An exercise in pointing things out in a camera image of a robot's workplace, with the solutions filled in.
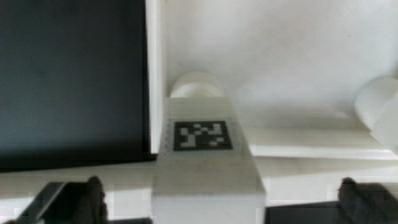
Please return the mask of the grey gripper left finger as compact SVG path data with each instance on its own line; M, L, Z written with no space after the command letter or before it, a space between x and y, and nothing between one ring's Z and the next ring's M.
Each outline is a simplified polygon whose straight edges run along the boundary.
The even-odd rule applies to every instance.
M14 224L108 224L101 180L49 182L14 220Z

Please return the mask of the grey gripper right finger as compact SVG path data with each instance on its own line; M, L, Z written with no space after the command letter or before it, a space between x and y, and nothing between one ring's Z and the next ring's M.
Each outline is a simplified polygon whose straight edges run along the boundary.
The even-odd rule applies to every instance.
M341 180L333 224L398 224L398 183Z

